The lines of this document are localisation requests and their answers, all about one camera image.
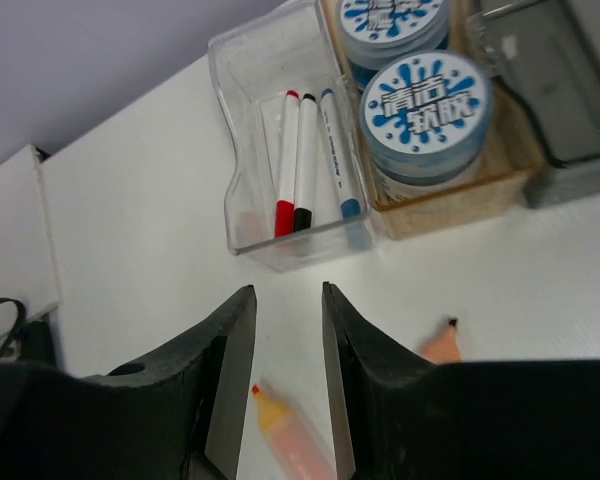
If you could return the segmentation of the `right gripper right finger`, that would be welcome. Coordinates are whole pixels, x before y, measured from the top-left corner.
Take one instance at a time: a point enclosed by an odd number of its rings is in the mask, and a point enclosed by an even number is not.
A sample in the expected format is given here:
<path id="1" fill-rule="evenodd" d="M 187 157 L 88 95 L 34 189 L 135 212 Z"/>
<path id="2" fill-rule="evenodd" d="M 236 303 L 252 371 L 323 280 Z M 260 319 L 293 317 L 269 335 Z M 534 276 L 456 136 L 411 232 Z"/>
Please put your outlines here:
<path id="1" fill-rule="evenodd" d="M 340 479 L 600 479 L 600 359 L 435 364 L 322 290 Z"/>

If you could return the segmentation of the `black cap marker pen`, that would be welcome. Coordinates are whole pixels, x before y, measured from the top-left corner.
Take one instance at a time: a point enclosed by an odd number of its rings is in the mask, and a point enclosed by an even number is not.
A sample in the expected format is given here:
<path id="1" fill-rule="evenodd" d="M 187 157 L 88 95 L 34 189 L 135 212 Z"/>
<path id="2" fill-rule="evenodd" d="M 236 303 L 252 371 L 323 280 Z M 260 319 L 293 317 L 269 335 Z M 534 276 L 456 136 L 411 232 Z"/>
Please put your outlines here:
<path id="1" fill-rule="evenodd" d="M 296 160 L 293 231 L 312 225 L 316 194 L 318 106 L 315 97 L 306 93 L 300 102 Z"/>

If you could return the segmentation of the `red cap marker pen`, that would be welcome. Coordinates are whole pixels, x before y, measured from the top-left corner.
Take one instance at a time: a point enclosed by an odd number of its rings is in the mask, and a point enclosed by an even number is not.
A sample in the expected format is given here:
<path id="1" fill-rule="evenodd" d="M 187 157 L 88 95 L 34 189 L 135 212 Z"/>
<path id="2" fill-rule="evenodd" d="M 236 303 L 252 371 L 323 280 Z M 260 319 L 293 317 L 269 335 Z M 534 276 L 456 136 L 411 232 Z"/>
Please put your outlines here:
<path id="1" fill-rule="evenodd" d="M 278 183 L 275 202 L 275 238 L 289 235 L 293 231 L 299 107 L 299 94 L 294 90 L 288 90 L 284 97 L 282 112 Z"/>

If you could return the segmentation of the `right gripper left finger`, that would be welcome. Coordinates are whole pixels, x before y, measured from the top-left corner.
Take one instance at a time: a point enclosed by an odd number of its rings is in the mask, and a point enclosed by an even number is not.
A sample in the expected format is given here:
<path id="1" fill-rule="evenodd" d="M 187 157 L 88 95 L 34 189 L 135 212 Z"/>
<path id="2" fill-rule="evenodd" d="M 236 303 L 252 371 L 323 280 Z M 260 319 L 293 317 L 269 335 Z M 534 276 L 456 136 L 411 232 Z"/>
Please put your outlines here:
<path id="1" fill-rule="evenodd" d="M 0 479 L 233 479 L 250 389 L 257 298 L 107 375 L 0 363 Z"/>

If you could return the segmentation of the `blue cap marker pen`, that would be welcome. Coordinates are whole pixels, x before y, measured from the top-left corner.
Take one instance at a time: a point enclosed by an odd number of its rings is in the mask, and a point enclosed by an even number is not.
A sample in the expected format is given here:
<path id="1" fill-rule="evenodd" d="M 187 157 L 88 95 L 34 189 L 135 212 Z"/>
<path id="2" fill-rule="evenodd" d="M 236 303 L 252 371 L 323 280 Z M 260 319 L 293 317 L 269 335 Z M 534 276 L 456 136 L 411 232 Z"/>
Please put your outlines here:
<path id="1" fill-rule="evenodd" d="M 328 157 L 332 168 L 335 191 L 343 219 L 361 213 L 352 174 L 351 154 L 346 140 L 336 96 L 332 89 L 325 89 L 320 96 L 319 110 L 326 134 Z"/>

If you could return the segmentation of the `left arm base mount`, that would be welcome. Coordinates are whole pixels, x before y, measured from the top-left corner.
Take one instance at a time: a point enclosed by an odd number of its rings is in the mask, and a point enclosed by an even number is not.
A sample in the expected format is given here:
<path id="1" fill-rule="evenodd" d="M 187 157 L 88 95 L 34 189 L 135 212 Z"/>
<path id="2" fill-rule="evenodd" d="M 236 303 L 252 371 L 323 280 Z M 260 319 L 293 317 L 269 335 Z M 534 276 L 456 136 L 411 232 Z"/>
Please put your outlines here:
<path id="1" fill-rule="evenodd" d="M 2 297 L 0 305 L 11 303 L 16 315 L 9 331 L 0 337 L 0 363 L 33 362 L 58 367 L 49 316 L 27 320 L 25 305 L 16 299 Z"/>

